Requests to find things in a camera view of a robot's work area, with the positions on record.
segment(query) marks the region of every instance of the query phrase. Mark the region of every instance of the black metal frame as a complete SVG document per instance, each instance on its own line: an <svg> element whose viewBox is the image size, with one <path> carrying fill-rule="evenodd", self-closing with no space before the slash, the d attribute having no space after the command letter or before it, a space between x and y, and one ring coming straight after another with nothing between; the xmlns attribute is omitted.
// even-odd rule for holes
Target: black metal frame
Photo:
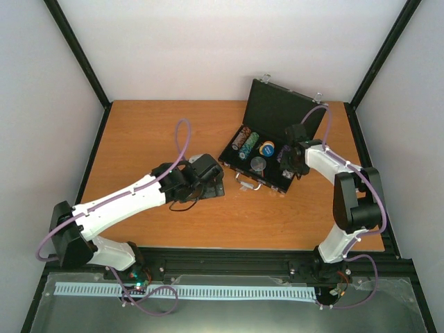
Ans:
<svg viewBox="0 0 444 333"><path fill-rule="evenodd" d="M71 47L77 61L85 72L89 83L99 101L104 108L103 118L97 133L94 146L89 157L87 168L80 185L76 198L79 203L89 178L89 174L94 163L97 149L99 147L103 131L111 111L112 104L109 102L103 91L99 80L86 58L74 32L72 31L67 18L63 14L57 0L44 0L49 11L53 15L57 25L64 35L68 45ZM384 61L389 56L390 51L395 46L396 41L403 32L408 21L412 17L420 0L407 0L399 17L394 23L385 42L379 50L368 73L364 77L355 96L350 103L344 103L347 112L350 128L355 140L359 159L363 167L371 167L371 160L368 154L366 143L362 135L361 127L356 115L356 109L365 93L368 91L371 83L375 79L378 71L381 69ZM406 277L411 280L416 299L418 301L422 317L429 332L436 332L432 316L427 306L424 293L422 292L415 267L410 259L401 259L398 245L393 234L390 221L387 223L387 229L382 234L385 251L382 253L369 253L374 258L378 273L382 277ZM269 275L287 279L291 282L304 282L308 285L321 287L325 284L307 278L306 275L299 275L298 272L292 273L293 267L299 267L301 264L312 259L312 251L256 251L256 250L187 250L187 249L169 249L169 248L142 248L142 254L148 262L149 268L153 274L154 280L163 280L169 283L171 278L176 278L182 274L208 274L208 275ZM348 263L348 268L355 276L369 276L373 274L373 268L369 262L356 261ZM42 277L37 286L34 299L30 306L28 316L24 322L22 332L30 332L35 313L37 311L44 285L46 284L49 273L62 272L57 263L46 264ZM86 266L81 272L103 272L103 267Z"/></svg>

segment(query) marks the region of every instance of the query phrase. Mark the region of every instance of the brown wooden surface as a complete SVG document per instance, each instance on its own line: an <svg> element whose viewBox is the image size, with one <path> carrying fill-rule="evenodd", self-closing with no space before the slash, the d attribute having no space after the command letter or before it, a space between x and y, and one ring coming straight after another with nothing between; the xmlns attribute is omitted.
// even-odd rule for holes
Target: brown wooden surface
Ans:
<svg viewBox="0 0 444 333"><path fill-rule="evenodd" d="M186 117L192 126L186 156L209 153L217 159L242 122L244 101L115 101L86 186L83 202L106 196L177 157L173 134ZM330 103L333 121L327 143L359 163L342 103ZM327 117L318 130L322 138ZM181 128L180 142L186 129ZM200 201L188 212L168 205L126 219L102 236L139 246L311 250L333 226L333 186L315 171L294 180L283 196L262 187L241 191L234 171L224 168L225 196ZM383 250L379 236L364 238L355 250Z"/></svg>

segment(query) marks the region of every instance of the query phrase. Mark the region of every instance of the white wall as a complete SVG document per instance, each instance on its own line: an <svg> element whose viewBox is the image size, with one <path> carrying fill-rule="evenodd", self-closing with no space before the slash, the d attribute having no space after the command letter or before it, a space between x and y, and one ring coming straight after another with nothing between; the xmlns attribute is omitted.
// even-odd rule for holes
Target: white wall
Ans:
<svg viewBox="0 0 444 333"><path fill-rule="evenodd" d="M246 99L251 79L350 101L405 0L60 0L111 99Z"/></svg>
<svg viewBox="0 0 444 333"><path fill-rule="evenodd" d="M0 331L19 332L53 206L73 203L102 109L43 1L0 10Z"/></svg>
<svg viewBox="0 0 444 333"><path fill-rule="evenodd" d="M402 256L444 332L444 2L423 1L357 114Z"/></svg>

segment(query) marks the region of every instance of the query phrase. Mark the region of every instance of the table top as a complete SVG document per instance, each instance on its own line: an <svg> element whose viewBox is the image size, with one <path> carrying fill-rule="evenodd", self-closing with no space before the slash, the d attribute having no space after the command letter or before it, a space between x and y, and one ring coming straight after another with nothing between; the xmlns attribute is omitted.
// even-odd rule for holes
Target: table top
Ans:
<svg viewBox="0 0 444 333"><path fill-rule="evenodd" d="M332 127L327 143L359 164L343 103L329 105ZM174 161L174 128L184 117L192 127L186 156L209 153L217 159L240 127L245 107L245 101L115 101L82 202L106 196L159 164ZM326 125L327 115L316 138L323 137ZM185 136L184 126L181 144ZM295 179L286 195L268 187L242 191L235 172L224 171L224 197L201 200L187 212L170 212L169 205L147 210L101 236L150 247L312 250L332 228L333 186L315 171ZM383 251L384 246L377 235L364 237L354 250Z"/></svg>

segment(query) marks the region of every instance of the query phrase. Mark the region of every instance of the open black briefcase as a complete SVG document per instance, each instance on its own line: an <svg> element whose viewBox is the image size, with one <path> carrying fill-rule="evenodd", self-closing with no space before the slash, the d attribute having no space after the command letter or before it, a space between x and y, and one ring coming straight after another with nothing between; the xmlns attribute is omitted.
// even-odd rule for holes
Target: open black briefcase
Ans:
<svg viewBox="0 0 444 333"><path fill-rule="evenodd" d="M321 103L322 95L318 94L315 100L274 85L268 82L269 78L265 75L261 80L253 80L244 120L219 161L259 185L286 193L294 174L280 169L282 154L289 150L285 128L300 123ZM304 122L310 139L314 138L324 114L324 109L317 110Z"/></svg>

